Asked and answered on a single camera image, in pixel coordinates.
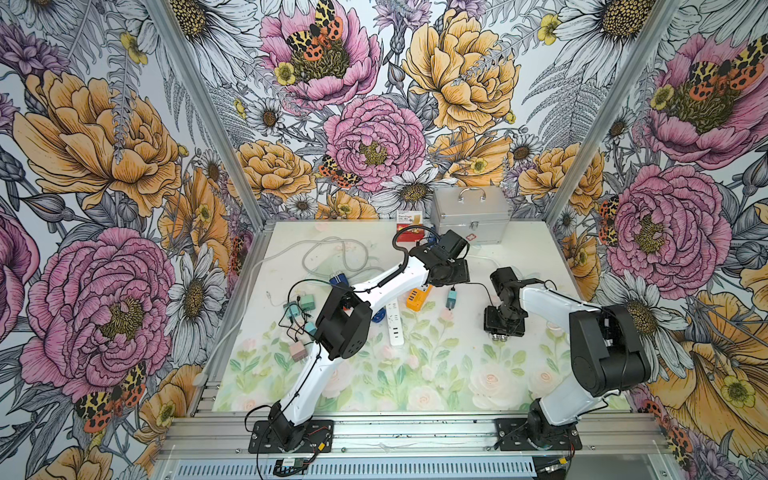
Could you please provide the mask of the orange power strip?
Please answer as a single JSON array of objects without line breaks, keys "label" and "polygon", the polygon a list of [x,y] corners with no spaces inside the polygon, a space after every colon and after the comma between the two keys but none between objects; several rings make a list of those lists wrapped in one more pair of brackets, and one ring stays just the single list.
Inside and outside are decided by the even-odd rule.
[{"label": "orange power strip", "polygon": [[433,286],[429,284],[414,288],[406,297],[406,307],[414,312],[420,312],[432,289]]}]

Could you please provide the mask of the blue device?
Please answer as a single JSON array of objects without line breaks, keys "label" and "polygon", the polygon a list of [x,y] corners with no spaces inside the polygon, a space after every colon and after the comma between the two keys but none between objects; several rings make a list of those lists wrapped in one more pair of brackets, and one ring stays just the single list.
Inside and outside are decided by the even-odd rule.
[{"label": "blue device", "polygon": [[386,318],[386,310],[384,308],[382,308],[372,317],[372,322],[373,323],[380,323],[385,318]]},{"label": "blue device", "polygon": [[349,285],[348,279],[347,279],[347,277],[346,277],[346,275],[344,273],[338,273],[338,274],[334,275],[333,277],[331,277],[329,279],[329,282],[332,285],[342,285],[342,286],[348,286]]}]

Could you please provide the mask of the white power strip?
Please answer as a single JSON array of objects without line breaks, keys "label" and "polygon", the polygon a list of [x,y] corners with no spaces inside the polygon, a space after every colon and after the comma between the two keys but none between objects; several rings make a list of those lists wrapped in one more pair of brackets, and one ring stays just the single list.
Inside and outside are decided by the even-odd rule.
[{"label": "white power strip", "polygon": [[394,299],[389,302],[386,305],[385,310],[390,344],[393,347],[403,346],[405,344],[405,339],[398,300]]}]

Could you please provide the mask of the pink USB charger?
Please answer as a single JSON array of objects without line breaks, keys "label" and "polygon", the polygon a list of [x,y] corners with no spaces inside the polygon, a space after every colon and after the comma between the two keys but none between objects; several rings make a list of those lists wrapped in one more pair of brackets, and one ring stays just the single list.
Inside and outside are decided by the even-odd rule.
[{"label": "pink USB charger", "polygon": [[289,346],[289,354],[294,362],[300,362],[308,356],[307,347],[302,342],[294,342]]}]

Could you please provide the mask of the green plug adapter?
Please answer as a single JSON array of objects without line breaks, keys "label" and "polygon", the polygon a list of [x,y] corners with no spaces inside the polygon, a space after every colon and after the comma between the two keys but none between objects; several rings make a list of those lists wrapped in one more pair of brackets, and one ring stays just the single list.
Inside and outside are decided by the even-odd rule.
[{"label": "green plug adapter", "polygon": [[315,297],[313,294],[304,294],[298,298],[298,303],[303,311],[310,312],[315,309]]}]

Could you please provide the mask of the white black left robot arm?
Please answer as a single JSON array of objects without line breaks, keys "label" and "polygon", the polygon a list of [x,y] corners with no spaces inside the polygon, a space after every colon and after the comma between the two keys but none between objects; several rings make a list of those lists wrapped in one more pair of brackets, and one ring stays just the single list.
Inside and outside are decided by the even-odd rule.
[{"label": "white black left robot arm", "polygon": [[432,227],[421,228],[432,234],[433,242],[407,249],[394,235],[392,247],[403,254],[399,264],[368,281],[331,287],[316,319],[308,364],[269,411],[265,431],[272,436],[271,445],[286,452],[301,445],[321,394],[342,362],[365,345],[375,313],[417,287],[470,280],[469,242],[452,230],[439,233]]}]

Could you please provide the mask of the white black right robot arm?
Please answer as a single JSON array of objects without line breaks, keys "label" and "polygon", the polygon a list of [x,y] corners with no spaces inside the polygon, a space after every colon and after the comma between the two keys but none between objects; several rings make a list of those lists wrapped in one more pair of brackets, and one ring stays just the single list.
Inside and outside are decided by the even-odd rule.
[{"label": "white black right robot arm", "polygon": [[522,337],[526,319],[537,315],[561,328],[570,340],[571,374],[535,400],[525,422],[527,440],[538,448],[569,437],[581,416],[650,379],[652,365],[628,304],[599,306],[550,289],[540,279],[520,279],[503,267],[490,275],[500,304],[485,309],[491,336]]}]

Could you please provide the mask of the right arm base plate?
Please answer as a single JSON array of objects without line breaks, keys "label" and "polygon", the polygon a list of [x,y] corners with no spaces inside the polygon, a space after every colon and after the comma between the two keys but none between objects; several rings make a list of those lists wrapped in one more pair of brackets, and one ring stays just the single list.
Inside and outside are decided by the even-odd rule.
[{"label": "right arm base plate", "polygon": [[497,436],[494,450],[578,451],[583,448],[575,423],[552,426],[538,417],[533,422],[522,417],[507,417],[496,419],[494,424]]}]

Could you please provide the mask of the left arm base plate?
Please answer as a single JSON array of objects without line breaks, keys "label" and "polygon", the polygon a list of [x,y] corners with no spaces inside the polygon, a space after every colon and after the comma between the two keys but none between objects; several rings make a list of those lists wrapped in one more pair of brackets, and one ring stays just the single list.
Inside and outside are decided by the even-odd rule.
[{"label": "left arm base plate", "polygon": [[326,452],[332,447],[335,422],[314,420],[295,426],[287,421],[257,421],[252,429],[248,452],[306,453]]}]

